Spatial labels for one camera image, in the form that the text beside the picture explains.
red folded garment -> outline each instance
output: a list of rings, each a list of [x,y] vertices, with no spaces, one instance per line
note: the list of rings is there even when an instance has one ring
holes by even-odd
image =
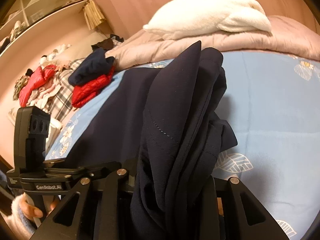
[[[46,82],[54,76],[55,65],[48,65],[44,69],[38,67],[31,75],[28,84],[21,89],[19,94],[19,102],[21,107],[27,106],[31,92],[46,84]]]
[[[72,94],[72,106],[80,108],[97,96],[101,89],[110,84],[114,71],[115,67],[112,66],[108,75],[103,74],[83,86],[75,86]]]

blue bed sheet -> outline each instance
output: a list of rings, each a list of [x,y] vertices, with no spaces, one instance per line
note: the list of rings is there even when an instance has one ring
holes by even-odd
[[[264,52],[223,56],[228,88],[216,113],[228,120],[238,146],[220,154],[212,175],[239,177],[290,239],[299,240],[320,210],[320,63]],[[47,159],[67,156],[124,72],[76,112]]]

metal screw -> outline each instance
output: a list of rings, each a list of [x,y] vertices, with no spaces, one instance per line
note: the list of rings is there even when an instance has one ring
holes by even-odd
[[[82,185],[87,185],[88,183],[90,183],[90,179],[89,179],[89,178],[82,178],[81,181],[80,181],[80,183],[81,183]]]
[[[230,182],[231,182],[232,184],[238,184],[240,181],[239,181],[238,178],[232,177],[232,178],[230,179]]]
[[[119,170],[117,170],[117,174],[118,175],[124,175],[124,174],[126,174],[127,173],[127,170],[126,169],[119,169]]]

plaid shirt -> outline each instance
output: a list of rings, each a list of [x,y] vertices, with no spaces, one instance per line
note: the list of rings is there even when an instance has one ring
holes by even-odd
[[[62,88],[53,98],[51,107],[49,109],[49,113],[51,114],[51,117],[57,119],[60,122],[62,122],[63,119],[72,110],[71,102],[73,86],[69,84],[68,78],[74,72],[74,70],[77,67],[79,67],[83,60],[84,58],[71,62],[70,68],[62,71],[58,77],[58,80],[60,81]]]

human hand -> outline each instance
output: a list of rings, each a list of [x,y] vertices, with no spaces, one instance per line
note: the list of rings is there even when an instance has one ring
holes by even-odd
[[[54,201],[50,204],[50,212],[47,214],[47,216],[51,213],[52,210],[54,210],[54,208],[58,205],[59,201],[60,199],[58,197],[54,199]],[[27,196],[25,193],[20,199],[19,206],[25,217],[31,221],[33,221],[33,218],[43,217],[43,213],[39,208],[28,204]]]

